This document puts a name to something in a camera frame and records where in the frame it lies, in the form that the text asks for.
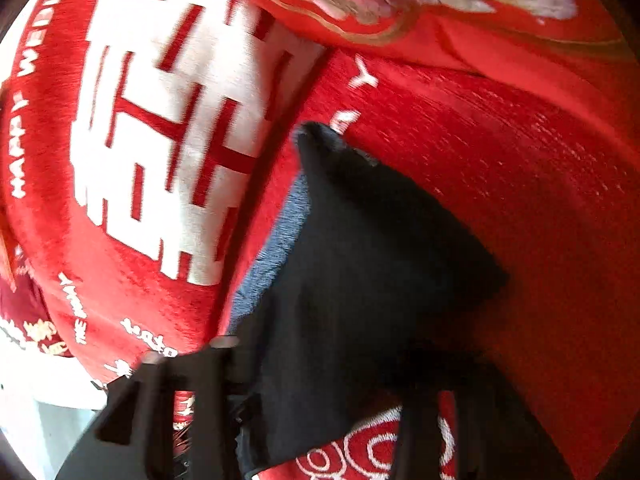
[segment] white chinese character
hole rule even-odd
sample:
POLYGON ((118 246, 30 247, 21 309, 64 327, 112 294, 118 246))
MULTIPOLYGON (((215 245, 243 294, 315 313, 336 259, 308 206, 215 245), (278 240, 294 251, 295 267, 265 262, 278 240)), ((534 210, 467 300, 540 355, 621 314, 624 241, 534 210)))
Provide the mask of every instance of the white chinese character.
POLYGON ((218 241, 228 210, 242 199, 271 113, 284 110, 322 51, 279 23, 254 36, 262 11, 242 0, 226 22, 231 1, 97 0, 71 127, 75 197, 87 216, 101 225, 106 200, 108 235, 160 259, 173 280, 181 254, 190 254, 187 281, 197 285, 220 281, 218 241), (188 33, 176 34, 185 23, 188 33), (176 54, 166 61, 171 46, 176 54), (168 130, 180 130, 179 138, 125 112, 114 115, 117 99, 173 125, 168 130), (229 103, 231 115, 218 124, 229 103), (220 160, 205 171, 216 145, 220 160))

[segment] gold embroidery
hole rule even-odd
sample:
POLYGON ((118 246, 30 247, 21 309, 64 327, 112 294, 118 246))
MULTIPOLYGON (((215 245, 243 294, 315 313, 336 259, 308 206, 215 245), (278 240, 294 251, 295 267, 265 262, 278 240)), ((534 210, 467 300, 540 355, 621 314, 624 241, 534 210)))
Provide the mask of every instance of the gold embroidery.
POLYGON ((24 331, 27 333, 27 336, 33 339, 36 342, 42 341, 44 338, 49 339, 51 341, 52 336, 56 335, 58 331, 56 327, 50 321, 43 321, 41 319, 38 320, 37 323, 31 324, 24 322, 24 331))
POLYGON ((338 27, 338 25, 328 22, 326 19, 324 19, 318 13, 313 12, 312 10, 291 6, 284 2, 281 2, 280 0, 269 1, 273 2, 279 7, 282 7, 283 9, 291 10, 292 12, 296 12, 299 14, 303 14, 304 16, 313 18, 317 22, 322 23, 322 25, 324 25, 328 30, 334 32, 335 34, 338 34, 345 40, 349 40, 353 43, 368 45, 383 45, 396 40, 399 36, 402 36, 415 25, 415 22, 420 15, 419 8, 417 6, 414 6, 411 9, 407 10, 407 12, 405 12, 401 16, 398 16, 398 18, 392 24, 390 24, 387 29, 380 32, 363 34, 359 32, 347 32, 345 30, 342 30, 340 27, 338 27))

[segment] red fabric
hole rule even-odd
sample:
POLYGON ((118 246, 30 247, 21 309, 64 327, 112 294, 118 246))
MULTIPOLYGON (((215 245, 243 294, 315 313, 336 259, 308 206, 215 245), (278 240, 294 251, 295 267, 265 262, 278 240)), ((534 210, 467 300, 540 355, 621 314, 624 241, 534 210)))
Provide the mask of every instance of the red fabric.
POLYGON ((30 262, 19 250, 15 257, 15 288, 0 279, 0 330, 10 341, 30 351, 72 357, 49 317, 30 262))
MULTIPOLYGON (((497 256, 511 275, 507 289, 449 336, 482 349, 576 478, 594 478, 639 409, 638 168, 606 136, 525 92, 363 60, 376 88, 350 88, 360 72, 354 53, 337 52, 296 122, 359 112, 346 140, 434 194, 497 256)), ((238 276, 266 240, 298 168, 286 143, 238 276)))
POLYGON ((39 0, 6 84, 2 192, 94 378, 216 335, 244 188, 321 50, 244 0, 39 0))
POLYGON ((396 10, 373 23, 335 19, 318 0, 252 0, 315 41, 377 56, 463 70, 531 92, 607 136, 638 161, 640 66, 598 0, 570 0, 571 18, 534 15, 509 0, 492 12, 444 4, 396 10))

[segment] gray fabric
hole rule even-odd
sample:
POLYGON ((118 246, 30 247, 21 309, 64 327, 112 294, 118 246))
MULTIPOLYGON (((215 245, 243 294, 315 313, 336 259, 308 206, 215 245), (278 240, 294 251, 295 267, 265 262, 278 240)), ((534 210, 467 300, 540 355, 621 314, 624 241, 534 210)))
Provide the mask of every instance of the gray fabric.
POLYGON ((268 240, 234 294, 229 333, 236 331, 240 319, 255 308, 263 292, 271 286, 308 214, 306 178, 300 173, 291 186, 268 240))

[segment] black cloth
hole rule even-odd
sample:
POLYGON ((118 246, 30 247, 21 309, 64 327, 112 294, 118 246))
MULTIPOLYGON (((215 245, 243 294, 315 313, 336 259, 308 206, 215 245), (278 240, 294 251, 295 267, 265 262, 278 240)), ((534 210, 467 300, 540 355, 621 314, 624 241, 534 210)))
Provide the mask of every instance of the black cloth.
POLYGON ((415 351, 389 480, 438 480, 438 393, 454 394, 458 480, 574 480, 538 420, 491 363, 469 354, 415 351))
POLYGON ((310 213, 238 328, 271 465, 348 433, 411 374, 402 362, 418 327, 507 279, 434 197, 328 126, 302 125, 297 144, 310 213))

